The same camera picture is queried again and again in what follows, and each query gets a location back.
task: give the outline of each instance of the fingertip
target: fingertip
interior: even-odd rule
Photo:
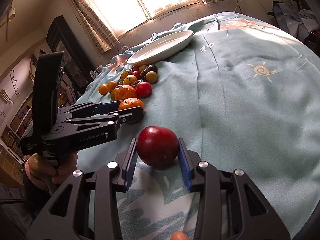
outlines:
[[[170,240],[189,240],[189,237],[187,237],[181,231],[177,231],[172,234]]]

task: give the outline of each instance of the dark dried fruit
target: dark dried fruit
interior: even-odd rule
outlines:
[[[152,64],[152,65],[147,66],[143,71],[140,72],[140,78],[146,80],[146,74],[149,71],[153,71],[153,72],[158,73],[157,67]]]
[[[141,82],[143,82],[143,80],[137,80],[135,82],[133,82],[130,86],[132,86],[133,88],[136,88],[138,84],[140,84]]]

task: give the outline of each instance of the oval plate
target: oval plate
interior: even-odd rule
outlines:
[[[193,31],[171,33],[139,49],[127,61],[132,66],[150,65],[184,49],[191,42]]]

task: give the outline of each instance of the silver bolt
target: silver bolt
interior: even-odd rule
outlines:
[[[235,170],[235,174],[236,174],[237,176],[242,176],[242,175],[244,175],[244,171],[241,170],[241,169],[236,169],[236,170]]]
[[[75,176],[75,177],[79,177],[79,176],[81,176],[81,174],[82,174],[82,171],[81,171],[81,170],[76,170],[76,171],[74,171],[74,172],[72,173],[72,175]]]
[[[118,166],[118,163],[116,163],[116,162],[109,162],[109,163],[107,164],[107,166],[108,166],[109,169],[113,169],[113,168],[115,168],[116,166]]]
[[[198,165],[201,167],[201,168],[206,168],[209,166],[209,164],[207,162],[199,162]]]

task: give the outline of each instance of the pile of fruit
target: pile of fruit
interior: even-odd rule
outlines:
[[[123,71],[118,82],[110,81],[108,84],[100,85],[98,91],[103,96],[111,93],[112,101],[123,100],[119,110],[136,106],[144,109],[144,104],[138,97],[147,98],[151,95],[151,84],[157,82],[157,73],[155,65],[135,66],[132,70]]]

